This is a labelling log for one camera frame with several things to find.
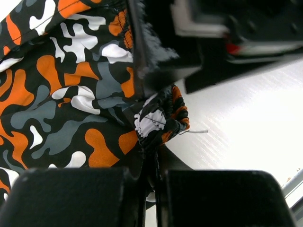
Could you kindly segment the orange black camo shorts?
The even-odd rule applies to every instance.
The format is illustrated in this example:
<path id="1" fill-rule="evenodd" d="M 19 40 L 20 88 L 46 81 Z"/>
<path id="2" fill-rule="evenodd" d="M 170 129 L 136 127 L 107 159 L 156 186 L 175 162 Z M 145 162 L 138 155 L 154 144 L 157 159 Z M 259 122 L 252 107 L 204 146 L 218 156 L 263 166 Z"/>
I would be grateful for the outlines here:
<path id="1" fill-rule="evenodd" d="M 189 131 L 176 85 L 134 89 L 122 0 L 22 0 L 0 23 L 0 201 L 31 168 L 112 167 Z"/>

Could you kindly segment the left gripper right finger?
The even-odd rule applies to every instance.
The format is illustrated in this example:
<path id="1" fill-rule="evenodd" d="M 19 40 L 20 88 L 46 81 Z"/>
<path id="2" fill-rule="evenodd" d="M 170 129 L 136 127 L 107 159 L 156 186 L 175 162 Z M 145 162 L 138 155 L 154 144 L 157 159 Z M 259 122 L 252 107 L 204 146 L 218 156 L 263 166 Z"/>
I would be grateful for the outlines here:
<path id="1" fill-rule="evenodd" d="M 178 158 L 166 145 L 160 146 L 155 153 L 155 194 L 158 227 L 169 226 L 169 202 L 166 186 L 166 172 L 170 170 L 192 170 Z"/>

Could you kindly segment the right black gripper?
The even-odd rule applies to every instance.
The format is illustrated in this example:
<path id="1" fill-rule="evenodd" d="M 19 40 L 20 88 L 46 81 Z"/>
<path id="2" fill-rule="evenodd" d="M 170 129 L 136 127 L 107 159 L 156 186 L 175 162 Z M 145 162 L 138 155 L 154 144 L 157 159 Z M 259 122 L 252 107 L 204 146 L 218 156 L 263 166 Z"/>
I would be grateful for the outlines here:
<path id="1" fill-rule="evenodd" d="M 175 0 L 170 10 L 176 35 L 196 39 L 201 54 L 187 93 L 303 57 L 300 0 Z"/>

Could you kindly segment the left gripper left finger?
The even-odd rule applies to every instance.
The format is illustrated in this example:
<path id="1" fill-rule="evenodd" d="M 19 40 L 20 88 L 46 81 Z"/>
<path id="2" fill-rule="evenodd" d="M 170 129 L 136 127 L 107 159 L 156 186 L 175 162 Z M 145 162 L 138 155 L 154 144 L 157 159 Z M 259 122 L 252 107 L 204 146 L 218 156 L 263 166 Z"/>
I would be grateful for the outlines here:
<path id="1" fill-rule="evenodd" d="M 134 227 L 145 226 L 146 214 L 146 161 L 139 153 L 132 151 L 129 154 L 130 158 L 130 173 L 135 180 L 134 208 L 135 217 Z"/>

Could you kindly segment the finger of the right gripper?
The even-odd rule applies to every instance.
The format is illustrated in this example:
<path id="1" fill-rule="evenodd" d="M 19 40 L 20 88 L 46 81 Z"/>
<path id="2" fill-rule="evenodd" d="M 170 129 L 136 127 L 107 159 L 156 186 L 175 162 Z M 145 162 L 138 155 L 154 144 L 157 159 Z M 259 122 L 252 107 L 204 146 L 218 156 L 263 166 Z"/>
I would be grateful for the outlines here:
<path id="1" fill-rule="evenodd" d="M 148 98 L 202 68 L 197 40 L 175 34 L 170 0 L 129 0 L 134 87 Z"/>

